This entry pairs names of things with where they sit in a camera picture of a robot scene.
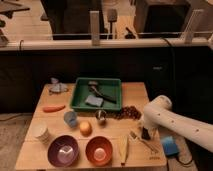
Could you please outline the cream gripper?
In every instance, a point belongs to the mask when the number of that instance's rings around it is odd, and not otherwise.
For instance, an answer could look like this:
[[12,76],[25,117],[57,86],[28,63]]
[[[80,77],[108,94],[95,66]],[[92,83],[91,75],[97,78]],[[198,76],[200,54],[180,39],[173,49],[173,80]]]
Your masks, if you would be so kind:
[[153,138],[157,131],[157,124],[147,119],[146,117],[141,117],[139,120],[139,126],[141,128],[146,128],[149,132],[151,138]]

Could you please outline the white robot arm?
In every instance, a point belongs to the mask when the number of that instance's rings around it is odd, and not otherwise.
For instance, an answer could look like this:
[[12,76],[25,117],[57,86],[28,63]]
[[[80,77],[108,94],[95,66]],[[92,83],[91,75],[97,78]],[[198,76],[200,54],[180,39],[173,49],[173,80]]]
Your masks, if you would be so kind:
[[159,125],[170,129],[213,153],[213,125],[171,111],[172,101],[159,95],[143,108],[141,126],[147,131]]

